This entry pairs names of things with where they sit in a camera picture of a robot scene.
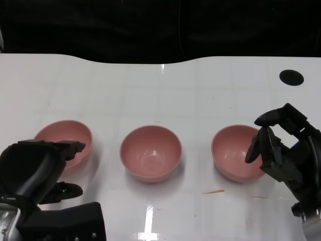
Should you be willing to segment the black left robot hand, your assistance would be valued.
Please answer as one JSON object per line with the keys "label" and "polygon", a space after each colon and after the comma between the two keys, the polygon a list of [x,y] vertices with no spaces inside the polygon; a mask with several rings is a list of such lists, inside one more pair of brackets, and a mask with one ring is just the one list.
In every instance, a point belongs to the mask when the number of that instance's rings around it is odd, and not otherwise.
{"label": "black left robot hand", "polygon": [[83,189],[59,182],[68,161],[85,148],[79,141],[19,141],[1,153],[1,203],[17,207],[23,217],[40,204],[79,197]]}

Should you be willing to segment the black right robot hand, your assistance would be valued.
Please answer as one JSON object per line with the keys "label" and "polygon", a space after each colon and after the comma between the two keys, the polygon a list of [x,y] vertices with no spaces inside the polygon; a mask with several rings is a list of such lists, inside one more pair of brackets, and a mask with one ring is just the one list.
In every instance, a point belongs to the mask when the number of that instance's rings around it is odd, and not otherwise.
{"label": "black right robot hand", "polygon": [[[294,216],[320,209],[320,130],[289,103],[266,112],[254,123],[260,130],[252,139],[245,162],[261,157],[260,169],[286,184],[298,200],[291,208]],[[284,145],[272,130],[275,125],[296,137],[297,143],[291,148]]]}

